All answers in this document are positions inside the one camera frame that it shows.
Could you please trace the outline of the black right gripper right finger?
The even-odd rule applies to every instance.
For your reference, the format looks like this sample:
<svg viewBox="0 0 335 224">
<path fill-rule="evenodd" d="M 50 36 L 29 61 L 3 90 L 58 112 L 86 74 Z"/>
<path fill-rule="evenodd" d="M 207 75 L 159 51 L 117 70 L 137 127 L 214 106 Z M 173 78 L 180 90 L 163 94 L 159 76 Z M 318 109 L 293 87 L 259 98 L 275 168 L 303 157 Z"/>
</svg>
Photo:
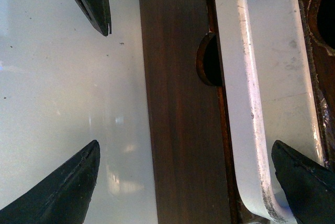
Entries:
<svg viewBox="0 0 335 224">
<path fill-rule="evenodd" d="M 280 140 L 271 157 L 297 223 L 334 223 L 334 173 Z"/>
</svg>

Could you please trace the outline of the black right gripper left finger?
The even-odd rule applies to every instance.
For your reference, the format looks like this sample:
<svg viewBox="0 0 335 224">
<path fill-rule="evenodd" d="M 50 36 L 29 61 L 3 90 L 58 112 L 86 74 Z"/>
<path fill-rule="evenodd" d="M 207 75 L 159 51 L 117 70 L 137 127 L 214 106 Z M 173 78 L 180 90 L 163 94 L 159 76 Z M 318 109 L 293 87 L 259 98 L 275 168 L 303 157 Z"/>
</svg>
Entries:
<svg viewBox="0 0 335 224">
<path fill-rule="evenodd" d="M 83 223 L 96 186 L 100 146 L 91 141 L 1 209 L 1 223 Z"/>
</svg>

